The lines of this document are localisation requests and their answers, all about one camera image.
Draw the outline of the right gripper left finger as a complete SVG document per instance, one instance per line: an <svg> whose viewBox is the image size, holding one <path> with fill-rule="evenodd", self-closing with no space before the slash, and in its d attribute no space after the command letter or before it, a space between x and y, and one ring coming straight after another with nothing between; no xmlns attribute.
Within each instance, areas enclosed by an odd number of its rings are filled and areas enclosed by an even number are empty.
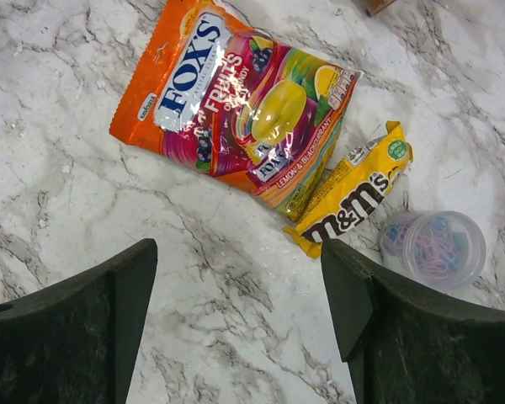
<svg viewBox="0 0 505 404"><path fill-rule="evenodd" d="M157 271L143 239L0 304L0 403L124 403Z"/></svg>

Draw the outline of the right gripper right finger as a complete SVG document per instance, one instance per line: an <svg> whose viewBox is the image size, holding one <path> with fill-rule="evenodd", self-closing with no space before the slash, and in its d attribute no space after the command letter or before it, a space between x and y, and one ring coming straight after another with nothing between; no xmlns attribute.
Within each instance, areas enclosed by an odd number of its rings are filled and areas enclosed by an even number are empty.
<svg viewBox="0 0 505 404"><path fill-rule="evenodd" d="M397 274L339 240L322 275L359 403L505 403L505 311Z"/></svg>

